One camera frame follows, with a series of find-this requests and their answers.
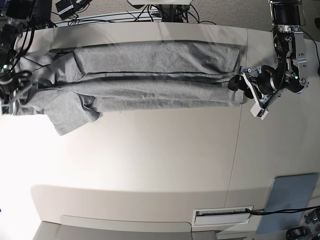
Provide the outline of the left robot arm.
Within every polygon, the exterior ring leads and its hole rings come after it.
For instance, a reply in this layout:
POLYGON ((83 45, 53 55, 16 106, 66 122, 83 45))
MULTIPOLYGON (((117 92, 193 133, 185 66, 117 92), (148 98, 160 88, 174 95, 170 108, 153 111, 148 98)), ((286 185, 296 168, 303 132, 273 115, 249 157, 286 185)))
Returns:
POLYGON ((306 24, 300 0, 270 0, 273 47, 277 67, 262 65, 255 69, 241 66, 229 81, 231 91, 241 90, 257 104, 257 115, 267 112, 282 90, 298 94, 308 87, 308 71, 304 33, 306 24))

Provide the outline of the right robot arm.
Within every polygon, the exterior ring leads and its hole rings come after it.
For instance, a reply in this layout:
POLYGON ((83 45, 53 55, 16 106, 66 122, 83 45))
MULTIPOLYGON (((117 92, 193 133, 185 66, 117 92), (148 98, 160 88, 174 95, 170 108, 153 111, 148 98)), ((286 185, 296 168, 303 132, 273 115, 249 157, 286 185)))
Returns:
POLYGON ((24 102, 31 88, 29 70, 16 66, 30 49, 35 35, 35 0, 6 0, 1 16, 7 23, 0 29, 0 114, 11 115, 17 101, 24 102))

